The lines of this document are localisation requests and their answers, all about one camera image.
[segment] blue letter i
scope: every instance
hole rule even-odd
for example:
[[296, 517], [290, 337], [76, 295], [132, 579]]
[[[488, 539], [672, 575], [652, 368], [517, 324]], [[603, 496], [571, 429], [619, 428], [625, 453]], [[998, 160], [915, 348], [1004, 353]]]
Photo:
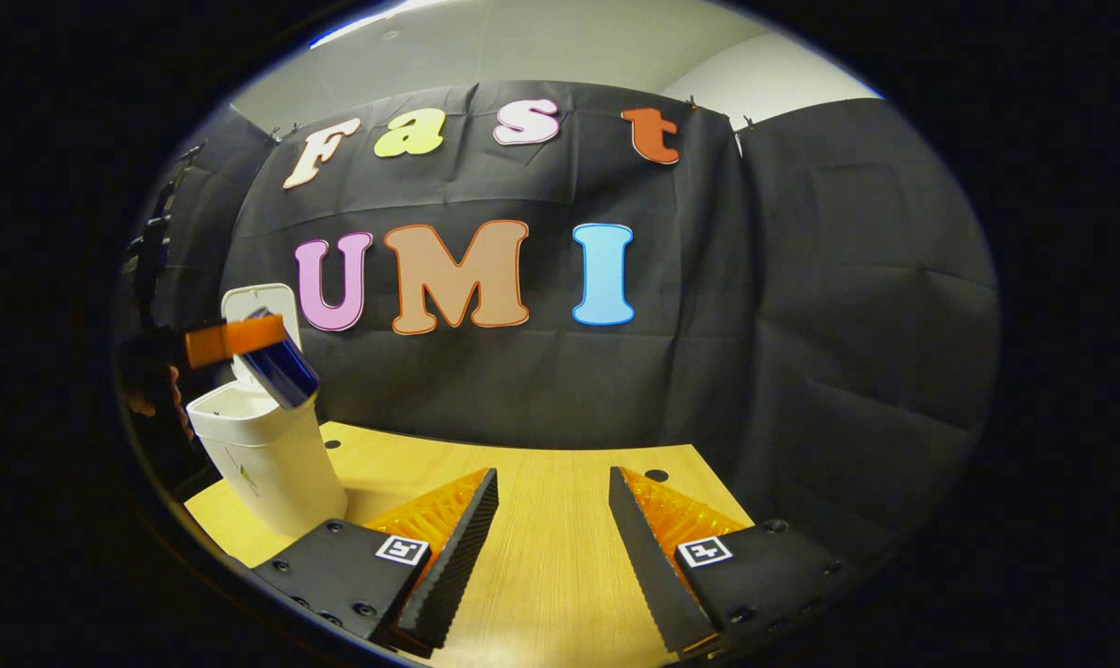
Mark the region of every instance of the blue letter i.
[[624, 224], [586, 223], [571, 231], [585, 247], [585, 299], [571, 309], [585, 325], [622, 325], [633, 321], [626, 304], [626, 244], [633, 231]]

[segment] table surface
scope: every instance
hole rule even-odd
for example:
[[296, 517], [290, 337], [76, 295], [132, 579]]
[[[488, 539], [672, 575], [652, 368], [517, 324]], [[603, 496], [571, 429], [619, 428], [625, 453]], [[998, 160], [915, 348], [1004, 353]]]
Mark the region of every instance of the table surface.
[[[668, 655], [609, 511], [609, 467], [657, 468], [665, 485], [753, 526], [692, 445], [539, 451], [417, 439], [325, 423], [329, 460], [349, 497], [344, 520], [382, 512], [485, 466], [501, 504], [457, 609], [440, 668], [661, 666]], [[186, 503], [233, 557], [254, 567], [295, 538], [263, 527], [224, 481]]]

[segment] white wall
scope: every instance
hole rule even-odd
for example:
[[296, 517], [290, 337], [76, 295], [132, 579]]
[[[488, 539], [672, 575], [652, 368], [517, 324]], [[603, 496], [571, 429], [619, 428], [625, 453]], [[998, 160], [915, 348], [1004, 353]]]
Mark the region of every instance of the white wall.
[[775, 33], [741, 41], [692, 67], [662, 94], [728, 115], [734, 130], [754, 122], [822, 105], [823, 102], [880, 98], [814, 52]]
[[660, 93], [712, 54], [767, 30], [703, 0], [455, 0], [297, 49], [239, 90], [234, 105], [267, 131], [287, 132], [292, 122], [318, 122], [391, 94], [478, 81], [580, 81]]

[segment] black curtain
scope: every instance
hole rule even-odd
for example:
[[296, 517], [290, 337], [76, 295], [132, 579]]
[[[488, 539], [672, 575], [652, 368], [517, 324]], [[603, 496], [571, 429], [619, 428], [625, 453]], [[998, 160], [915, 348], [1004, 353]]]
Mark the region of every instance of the black curtain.
[[[157, 325], [185, 331], [221, 317], [221, 271], [228, 252], [242, 200], [258, 175], [262, 161], [276, 147], [261, 128], [255, 127], [232, 105], [222, 105], [177, 147], [178, 160], [189, 148], [204, 143], [174, 194], [169, 208], [168, 254], [156, 284], [152, 318]], [[132, 236], [143, 232], [156, 207], [157, 194], [166, 183], [185, 169], [187, 161], [172, 161], [160, 173], [152, 191], [143, 194], [143, 208], [131, 228]], [[132, 280], [122, 275], [115, 287], [115, 342], [140, 334], [138, 312], [132, 304]], [[228, 364], [195, 369], [177, 381], [185, 405], [215, 388], [224, 380]], [[199, 443], [171, 443], [160, 427], [160, 407], [156, 418], [134, 416], [143, 438], [144, 454], [160, 481], [186, 498], [200, 485], [215, 481], [208, 457]]]
[[[504, 147], [493, 138], [507, 102], [550, 99], [559, 136]], [[374, 142], [405, 111], [447, 113], [427, 155], [379, 158]], [[622, 111], [653, 106], [678, 126], [675, 165], [635, 151]], [[360, 118], [317, 177], [286, 191], [309, 132]], [[459, 261], [486, 221], [530, 228], [519, 258], [530, 321], [400, 335], [391, 229], [427, 223]], [[230, 242], [221, 291], [284, 282], [298, 293], [297, 245], [325, 240], [323, 298], [343, 299], [336, 240], [368, 232], [365, 309], [355, 326], [300, 337], [323, 379], [323, 418], [371, 428], [528, 448], [696, 444], [719, 472], [732, 465], [749, 409], [755, 317], [754, 225], [728, 119], [657, 94], [605, 85], [497, 82], [424, 90], [357, 106], [289, 137], [260, 169]], [[633, 321], [587, 326], [581, 223], [623, 224]], [[428, 300], [429, 313], [435, 305]], [[476, 300], [469, 305], [472, 312]]]
[[750, 512], [872, 558], [932, 513], [980, 439], [999, 347], [991, 258], [958, 182], [883, 100], [738, 132], [764, 269]]

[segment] orange gripper pad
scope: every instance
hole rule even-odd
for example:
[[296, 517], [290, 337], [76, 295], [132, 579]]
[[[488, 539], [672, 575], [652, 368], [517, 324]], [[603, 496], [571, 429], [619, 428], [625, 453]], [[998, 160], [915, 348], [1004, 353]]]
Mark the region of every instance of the orange gripper pad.
[[265, 315], [189, 332], [185, 335], [185, 351], [189, 367], [197, 369], [207, 363], [273, 346], [287, 336], [283, 316]]
[[730, 520], [720, 512], [709, 508], [707, 503], [697, 502], [675, 492], [660, 482], [654, 482], [645, 475], [618, 466], [627, 485], [635, 495], [637, 508], [646, 517], [650, 530], [657, 538], [657, 545], [663, 549], [671, 568], [683, 581], [683, 586], [691, 591], [683, 572], [674, 562], [674, 549], [680, 542], [699, 541], [702, 538], [725, 536], [725, 534], [745, 529], [740, 521]]
[[445, 549], [445, 542], [452, 536], [452, 530], [457, 528], [457, 522], [461, 519], [470, 500], [474, 500], [474, 494], [478, 491], [478, 485], [488, 470], [483, 468], [458, 477], [444, 488], [429, 491], [422, 498], [412, 499], [410, 502], [400, 504], [394, 510], [376, 517], [376, 519], [366, 521], [363, 527], [390, 534], [390, 536], [428, 541], [428, 545], [431, 546], [431, 557], [428, 557], [423, 573], [419, 575], [419, 579], [416, 579], [416, 584], [419, 586], [419, 582], [431, 570], [436, 558]]

